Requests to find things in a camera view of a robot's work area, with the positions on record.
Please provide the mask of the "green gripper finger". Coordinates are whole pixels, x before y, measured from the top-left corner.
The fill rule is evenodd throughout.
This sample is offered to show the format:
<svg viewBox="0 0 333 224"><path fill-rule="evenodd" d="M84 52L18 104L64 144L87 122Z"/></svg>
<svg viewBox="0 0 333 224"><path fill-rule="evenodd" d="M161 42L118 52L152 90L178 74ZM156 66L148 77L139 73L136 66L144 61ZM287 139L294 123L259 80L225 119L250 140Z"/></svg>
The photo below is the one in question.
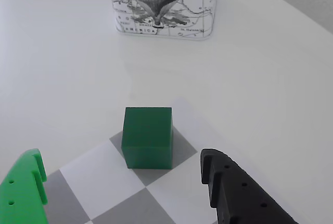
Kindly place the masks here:
<svg viewBox="0 0 333 224"><path fill-rule="evenodd" d="M48 223L46 181L39 149L22 153L1 183L1 223Z"/></svg>

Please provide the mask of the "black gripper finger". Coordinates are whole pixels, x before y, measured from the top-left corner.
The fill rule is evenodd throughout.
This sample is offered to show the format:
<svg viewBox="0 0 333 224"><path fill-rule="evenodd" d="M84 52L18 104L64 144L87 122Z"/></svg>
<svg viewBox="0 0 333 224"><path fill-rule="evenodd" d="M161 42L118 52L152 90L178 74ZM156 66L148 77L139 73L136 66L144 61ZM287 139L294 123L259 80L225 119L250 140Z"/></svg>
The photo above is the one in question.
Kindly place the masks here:
<svg viewBox="0 0 333 224"><path fill-rule="evenodd" d="M201 182L208 186L218 223L296 223L236 162L216 149L200 154Z"/></svg>

